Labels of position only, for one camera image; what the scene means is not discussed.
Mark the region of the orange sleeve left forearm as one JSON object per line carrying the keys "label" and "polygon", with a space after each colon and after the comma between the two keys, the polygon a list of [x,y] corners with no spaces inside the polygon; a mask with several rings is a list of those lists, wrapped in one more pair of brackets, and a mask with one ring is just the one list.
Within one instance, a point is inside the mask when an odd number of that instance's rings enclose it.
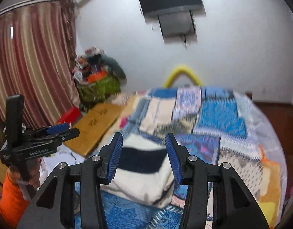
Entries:
{"label": "orange sleeve left forearm", "polygon": [[0,198],[0,228],[17,228],[29,201],[24,200],[21,189],[6,174]]}

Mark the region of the person's left hand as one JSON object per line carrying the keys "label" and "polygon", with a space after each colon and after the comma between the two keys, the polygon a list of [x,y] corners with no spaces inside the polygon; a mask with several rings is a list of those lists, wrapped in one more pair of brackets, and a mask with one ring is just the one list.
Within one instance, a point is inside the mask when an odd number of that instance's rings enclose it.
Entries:
{"label": "person's left hand", "polygon": [[[40,165],[41,158],[35,159],[34,164],[29,168],[30,179],[28,183],[33,186],[35,189],[40,187]],[[12,184],[18,185],[18,181],[21,178],[20,172],[17,167],[11,166],[7,170],[7,175]]]}

